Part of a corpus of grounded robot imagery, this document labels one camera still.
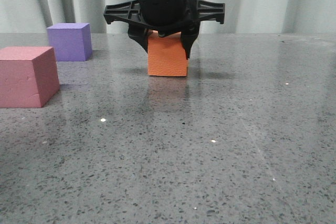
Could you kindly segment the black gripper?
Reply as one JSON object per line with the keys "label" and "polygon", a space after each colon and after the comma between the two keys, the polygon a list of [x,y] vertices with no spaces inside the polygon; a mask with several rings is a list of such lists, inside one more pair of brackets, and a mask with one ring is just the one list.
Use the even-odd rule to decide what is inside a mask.
{"label": "black gripper", "polygon": [[133,0],[108,5],[104,10],[107,24],[129,24],[128,36],[148,52],[152,30],[161,37],[180,33],[181,43],[190,58],[191,48],[199,35],[202,21],[224,23],[225,5],[203,0]]}

